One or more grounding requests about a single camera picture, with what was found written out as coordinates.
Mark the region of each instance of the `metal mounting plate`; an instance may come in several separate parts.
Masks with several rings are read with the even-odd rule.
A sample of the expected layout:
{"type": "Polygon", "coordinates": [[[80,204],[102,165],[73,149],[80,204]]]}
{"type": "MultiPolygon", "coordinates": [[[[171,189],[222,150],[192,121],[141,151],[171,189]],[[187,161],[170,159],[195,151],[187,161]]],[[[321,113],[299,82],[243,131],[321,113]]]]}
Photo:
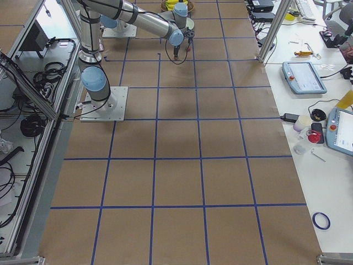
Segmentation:
{"type": "Polygon", "coordinates": [[[124,32],[116,32],[112,29],[106,28],[104,29],[102,37],[111,38],[111,39],[134,38],[136,37],[136,32],[137,32],[137,26],[134,26],[134,25],[129,25],[129,28],[124,32]]]}
{"type": "MultiPolygon", "coordinates": [[[[128,87],[110,87],[110,89],[112,94],[117,99],[117,106],[109,112],[92,112],[89,114],[82,115],[80,117],[80,121],[101,122],[124,120],[128,87]]],[[[87,93],[85,101],[89,100],[90,96],[87,93]]],[[[82,113],[90,112],[92,110],[94,110],[93,106],[91,104],[87,104],[83,106],[82,113]]]]}

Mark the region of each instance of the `screen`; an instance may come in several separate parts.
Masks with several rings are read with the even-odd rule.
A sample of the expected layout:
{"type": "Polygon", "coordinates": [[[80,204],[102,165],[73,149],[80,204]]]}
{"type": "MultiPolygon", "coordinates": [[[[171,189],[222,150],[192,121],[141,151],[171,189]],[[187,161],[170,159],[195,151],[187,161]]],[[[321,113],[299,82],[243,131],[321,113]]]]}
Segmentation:
{"type": "Polygon", "coordinates": [[[308,63],[290,63],[292,73],[301,91],[323,90],[313,69],[308,63]]]}
{"type": "Polygon", "coordinates": [[[353,115],[340,111],[339,117],[335,145],[353,152],[353,115]]]}

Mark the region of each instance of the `white table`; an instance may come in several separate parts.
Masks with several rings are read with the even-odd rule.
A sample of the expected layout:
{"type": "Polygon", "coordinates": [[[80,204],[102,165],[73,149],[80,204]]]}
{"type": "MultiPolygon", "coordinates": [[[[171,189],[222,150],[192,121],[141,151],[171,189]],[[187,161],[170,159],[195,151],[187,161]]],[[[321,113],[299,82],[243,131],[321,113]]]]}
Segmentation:
{"type": "MultiPolygon", "coordinates": [[[[317,18],[317,24],[323,25],[318,11],[317,18]]],[[[295,22],[284,20],[285,24],[295,22]]],[[[318,100],[340,99],[351,88],[350,82],[338,74],[323,81],[328,90],[326,94],[296,95],[284,79],[281,69],[284,61],[311,61],[320,76],[334,73],[346,65],[338,49],[328,49],[324,46],[318,33],[320,30],[322,30],[321,26],[283,25],[277,34],[277,48],[266,65],[266,72],[280,115],[284,113],[308,115],[310,105],[318,100]],[[298,42],[298,40],[298,44],[289,43],[289,41],[298,42]],[[322,59],[318,60],[313,56],[305,58],[293,56],[293,52],[300,50],[304,43],[309,43],[315,53],[321,54],[322,59]]],[[[311,107],[311,110],[319,108],[329,114],[336,103],[335,101],[318,103],[311,107]]],[[[323,212],[331,220],[331,227],[328,230],[315,228],[320,247],[324,253],[351,253],[353,252],[351,225],[353,222],[353,157],[332,150],[326,147],[326,144],[315,146],[315,153],[326,162],[310,152],[304,155],[296,154],[293,146],[298,142],[298,133],[293,130],[292,125],[283,123],[309,212],[311,215],[318,211],[323,212]]]]}

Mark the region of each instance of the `white cup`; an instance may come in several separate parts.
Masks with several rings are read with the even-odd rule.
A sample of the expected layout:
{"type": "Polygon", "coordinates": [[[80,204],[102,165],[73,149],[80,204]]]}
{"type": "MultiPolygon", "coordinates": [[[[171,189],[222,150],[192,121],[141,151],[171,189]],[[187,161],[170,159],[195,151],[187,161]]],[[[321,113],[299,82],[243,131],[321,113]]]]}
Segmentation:
{"type": "Polygon", "coordinates": [[[293,129],[294,129],[294,131],[302,131],[306,127],[309,127],[312,122],[313,122],[313,120],[309,116],[300,115],[298,117],[296,123],[294,123],[293,129]]]}

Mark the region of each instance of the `yellow handle screwdriver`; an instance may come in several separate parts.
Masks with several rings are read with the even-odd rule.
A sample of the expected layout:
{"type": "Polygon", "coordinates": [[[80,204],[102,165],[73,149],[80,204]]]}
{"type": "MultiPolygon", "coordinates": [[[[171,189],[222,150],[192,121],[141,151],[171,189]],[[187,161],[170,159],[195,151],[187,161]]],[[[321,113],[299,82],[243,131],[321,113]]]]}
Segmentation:
{"type": "Polygon", "coordinates": [[[314,52],[313,51],[295,51],[294,52],[294,55],[295,56],[299,56],[299,57],[302,57],[302,56],[309,56],[309,55],[313,55],[314,52]]]}

